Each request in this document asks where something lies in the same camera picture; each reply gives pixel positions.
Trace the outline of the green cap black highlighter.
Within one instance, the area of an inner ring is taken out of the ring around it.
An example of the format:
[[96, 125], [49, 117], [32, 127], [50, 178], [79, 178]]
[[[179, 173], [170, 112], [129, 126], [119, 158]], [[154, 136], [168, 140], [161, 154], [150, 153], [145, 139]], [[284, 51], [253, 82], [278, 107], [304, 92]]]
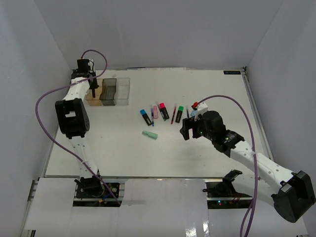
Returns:
[[183, 106], [179, 106], [178, 110], [177, 110], [177, 114], [176, 114], [176, 119], [175, 122], [179, 123], [181, 118], [182, 118], [182, 113], [183, 113], [184, 107]]

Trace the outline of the blue cap black highlighter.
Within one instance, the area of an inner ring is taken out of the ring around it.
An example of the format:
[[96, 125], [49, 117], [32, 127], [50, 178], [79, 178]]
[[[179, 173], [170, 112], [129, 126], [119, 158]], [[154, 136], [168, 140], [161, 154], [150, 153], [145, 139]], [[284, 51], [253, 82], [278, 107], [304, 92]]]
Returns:
[[148, 126], [152, 125], [152, 121], [151, 121], [151, 119], [149, 118], [148, 114], [146, 113], [146, 111], [145, 111], [144, 109], [142, 109], [142, 110], [140, 111], [140, 114], [141, 114], [141, 116], [143, 117], [145, 123], [146, 123]]

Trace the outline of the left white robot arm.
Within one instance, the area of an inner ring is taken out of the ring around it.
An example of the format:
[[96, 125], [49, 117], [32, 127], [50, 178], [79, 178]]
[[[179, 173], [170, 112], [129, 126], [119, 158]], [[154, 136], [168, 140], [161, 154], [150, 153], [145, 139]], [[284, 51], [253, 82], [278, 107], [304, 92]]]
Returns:
[[96, 79], [81, 81], [96, 75], [93, 59], [78, 59], [78, 68], [71, 75], [71, 86], [66, 96], [55, 103], [59, 128], [70, 141], [74, 154], [79, 156], [79, 176], [81, 181], [91, 180], [93, 174], [98, 172], [92, 152], [85, 139], [90, 129], [90, 121], [83, 104], [87, 92], [98, 88]]

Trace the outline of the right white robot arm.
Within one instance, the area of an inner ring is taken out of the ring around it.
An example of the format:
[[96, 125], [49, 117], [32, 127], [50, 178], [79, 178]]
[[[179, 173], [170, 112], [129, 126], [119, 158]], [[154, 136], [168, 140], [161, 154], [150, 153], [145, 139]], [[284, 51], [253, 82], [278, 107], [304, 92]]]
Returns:
[[223, 192], [234, 197], [238, 193], [257, 198], [271, 205], [290, 223], [297, 222], [316, 202], [310, 176], [304, 171], [294, 172], [280, 166], [261, 153], [253, 151], [245, 139], [226, 129], [216, 111], [206, 111], [198, 117], [185, 118], [180, 133], [185, 140], [189, 132], [193, 138], [204, 137], [214, 148], [250, 169], [253, 176], [242, 176], [233, 170], [223, 178]]

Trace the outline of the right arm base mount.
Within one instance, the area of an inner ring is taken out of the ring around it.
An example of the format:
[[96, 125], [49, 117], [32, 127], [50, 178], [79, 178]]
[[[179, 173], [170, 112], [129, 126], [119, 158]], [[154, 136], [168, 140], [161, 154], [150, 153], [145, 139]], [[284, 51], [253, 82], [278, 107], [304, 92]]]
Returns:
[[247, 209], [252, 197], [238, 193], [233, 184], [242, 174], [239, 170], [231, 170], [219, 180], [206, 180], [202, 192], [206, 194], [208, 209]]

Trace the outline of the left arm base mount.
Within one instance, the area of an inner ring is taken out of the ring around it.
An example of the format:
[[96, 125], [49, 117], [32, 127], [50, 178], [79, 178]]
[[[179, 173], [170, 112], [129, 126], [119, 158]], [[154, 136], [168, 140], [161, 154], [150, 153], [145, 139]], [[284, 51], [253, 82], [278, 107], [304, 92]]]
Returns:
[[113, 196], [120, 199], [120, 183], [106, 183], [113, 195], [104, 186], [104, 183], [95, 176], [91, 178], [75, 179], [76, 190], [73, 200], [73, 207], [120, 207]]

